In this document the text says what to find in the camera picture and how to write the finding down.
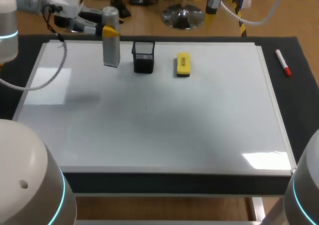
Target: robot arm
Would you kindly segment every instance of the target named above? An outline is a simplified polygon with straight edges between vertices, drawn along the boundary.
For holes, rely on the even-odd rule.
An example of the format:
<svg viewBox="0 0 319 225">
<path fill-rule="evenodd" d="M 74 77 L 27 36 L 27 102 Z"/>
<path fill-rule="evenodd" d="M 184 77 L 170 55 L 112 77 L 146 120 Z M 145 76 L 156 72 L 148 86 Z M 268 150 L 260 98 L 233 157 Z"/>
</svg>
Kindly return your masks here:
<svg viewBox="0 0 319 225">
<path fill-rule="evenodd" d="M 55 15 L 73 19 L 81 12 L 83 0 L 0 0 L 0 64 L 18 54 L 16 10 L 41 13 L 50 5 L 61 8 Z"/>
</svg>

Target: white marker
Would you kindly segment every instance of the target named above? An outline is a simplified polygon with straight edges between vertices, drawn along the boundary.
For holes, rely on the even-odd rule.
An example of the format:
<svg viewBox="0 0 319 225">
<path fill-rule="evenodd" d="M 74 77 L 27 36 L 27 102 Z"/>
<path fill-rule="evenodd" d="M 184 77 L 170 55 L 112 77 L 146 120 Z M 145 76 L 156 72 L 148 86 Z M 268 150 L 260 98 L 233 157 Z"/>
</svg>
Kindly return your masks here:
<svg viewBox="0 0 319 225">
<path fill-rule="evenodd" d="M 291 77 L 292 74 L 291 74 L 291 72 L 290 72 L 290 69 L 288 68 L 288 66 L 287 66 L 287 64 L 286 64 L 286 62 L 285 62 L 285 60 L 284 60 L 284 58 L 283 58 L 283 55 L 281 54 L 280 50 L 277 49 L 277 50 L 276 50 L 276 54 L 277 54 L 277 56 L 278 56 L 278 59 L 280 60 L 281 65 L 282 65 L 283 68 L 284 68 L 284 71 L 285 71 L 286 76 L 287 76 L 287 77 Z"/>
</svg>

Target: yellow tape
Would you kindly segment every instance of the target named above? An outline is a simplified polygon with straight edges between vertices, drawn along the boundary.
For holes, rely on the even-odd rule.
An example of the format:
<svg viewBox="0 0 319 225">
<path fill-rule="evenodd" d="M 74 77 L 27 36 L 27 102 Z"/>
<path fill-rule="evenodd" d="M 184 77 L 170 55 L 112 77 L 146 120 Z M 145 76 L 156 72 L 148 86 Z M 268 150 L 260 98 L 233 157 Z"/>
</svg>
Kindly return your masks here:
<svg viewBox="0 0 319 225">
<path fill-rule="evenodd" d="M 246 27 L 245 27 L 244 24 L 242 24 L 242 25 L 240 26 L 240 34 L 243 34 L 243 33 L 245 32 L 245 30 L 246 30 Z"/>
<path fill-rule="evenodd" d="M 242 17 L 242 14 L 240 12 L 240 8 L 239 6 L 237 5 L 236 2 L 233 2 L 233 6 L 235 8 L 235 12 L 236 12 L 236 15 L 241 18 Z M 244 23 L 238 21 L 238 24 L 239 24 L 239 29 L 240 29 L 240 34 L 242 37 L 247 37 L 247 32 L 246 32 L 246 26 L 244 25 Z"/>
</svg>

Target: whiteboard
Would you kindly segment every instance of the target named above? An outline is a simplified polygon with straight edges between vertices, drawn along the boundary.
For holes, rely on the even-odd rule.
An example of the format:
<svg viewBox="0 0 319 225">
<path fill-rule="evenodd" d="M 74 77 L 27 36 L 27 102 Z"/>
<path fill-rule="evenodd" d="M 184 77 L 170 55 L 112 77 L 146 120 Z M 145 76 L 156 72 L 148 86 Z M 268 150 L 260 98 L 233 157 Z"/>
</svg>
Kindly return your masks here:
<svg viewBox="0 0 319 225">
<path fill-rule="evenodd" d="M 14 119 L 32 128 L 64 172 L 290 176 L 296 167 L 260 47 L 157 42 L 153 74 L 136 74 L 132 42 L 118 68 L 99 41 L 68 41 L 61 74 L 25 92 Z M 178 52 L 189 78 L 176 77 Z M 28 84 L 50 78 L 59 41 L 44 44 Z"/>
</svg>

